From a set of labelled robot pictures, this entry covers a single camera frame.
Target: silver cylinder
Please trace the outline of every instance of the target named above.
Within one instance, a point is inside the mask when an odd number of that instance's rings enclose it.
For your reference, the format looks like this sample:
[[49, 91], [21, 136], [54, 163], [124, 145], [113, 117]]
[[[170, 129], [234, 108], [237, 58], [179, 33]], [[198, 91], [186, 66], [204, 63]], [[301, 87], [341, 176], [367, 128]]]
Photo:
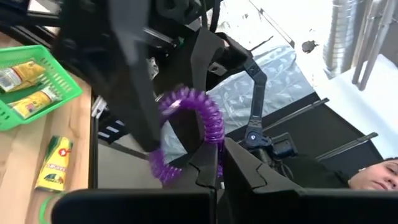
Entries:
[[361, 71], [363, 63], [368, 59], [366, 52], [369, 51], [370, 46], [372, 46], [372, 41], [374, 36], [371, 35], [374, 28], [374, 20], [376, 19], [380, 6], [383, 0], [372, 0], [367, 3], [367, 10], [364, 16], [364, 21], [361, 26], [361, 31], [359, 33], [358, 42], [356, 43], [355, 53], [353, 58], [352, 67], [355, 67], [353, 84], [358, 84], [359, 77], [361, 76]]
[[369, 77], [371, 76], [373, 67], [376, 63], [377, 56], [380, 53], [381, 46], [386, 39], [388, 30], [390, 28], [391, 20], [394, 16], [394, 11], [397, 6], [397, 2], [398, 0], [387, 1], [383, 16], [381, 17], [379, 29], [377, 30], [376, 38], [374, 39], [373, 46], [369, 53], [368, 64], [366, 64], [365, 72], [363, 73], [361, 83], [359, 84], [359, 90], [361, 91], [365, 90], [366, 88], [366, 84], [368, 83]]
[[329, 79], [351, 67], [355, 48], [355, 20], [362, 0], [331, 0], [330, 29], [323, 44], [323, 61]]

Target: wooden table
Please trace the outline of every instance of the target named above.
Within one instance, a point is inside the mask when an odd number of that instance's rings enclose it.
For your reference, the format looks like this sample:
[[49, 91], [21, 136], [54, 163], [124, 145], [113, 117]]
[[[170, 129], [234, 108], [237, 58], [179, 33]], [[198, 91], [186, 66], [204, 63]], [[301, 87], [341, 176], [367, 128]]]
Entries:
[[[0, 48], [18, 45], [0, 33]], [[39, 223], [39, 208], [54, 193], [34, 190], [34, 185], [53, 135], [75, 143], [65, 181], [67, 191], [88, 188], [91, 88], [73, 77], [83, 89], [81, 96], [33, 123], [0, 132], [0, 223]]]

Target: purple spiral cord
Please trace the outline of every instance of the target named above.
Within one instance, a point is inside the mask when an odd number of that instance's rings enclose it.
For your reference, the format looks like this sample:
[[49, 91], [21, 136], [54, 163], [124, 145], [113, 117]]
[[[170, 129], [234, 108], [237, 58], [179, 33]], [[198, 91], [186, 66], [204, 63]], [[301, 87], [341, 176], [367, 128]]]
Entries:
[[[166, 114], [166, 111], [177, 101], [179, 101], [178, 109], [198, 111], [205, 126], [205, 142], [217, 144], [219, 155], [222, 155], [225, 136], [224, 120], [222, 113], [218, 109], [218, 105], [210, 99], [204, 91], [183, 87], [159, 100], [160, 112], [165, 116], [162, 125], [177, 111], [173, 111], [172, 114]], [[223, 173], [220, 164], [221, 159], [219, 158], [218, 161], [218, 175], [221, 176]], [[180, 168], [172, 167], [165, 163], [165, 156], [162, 148], [149, 154], [149, 163], [152, 175], [163, 184], [166, 184], [168, 181], [178, 176], [182, 171]]]

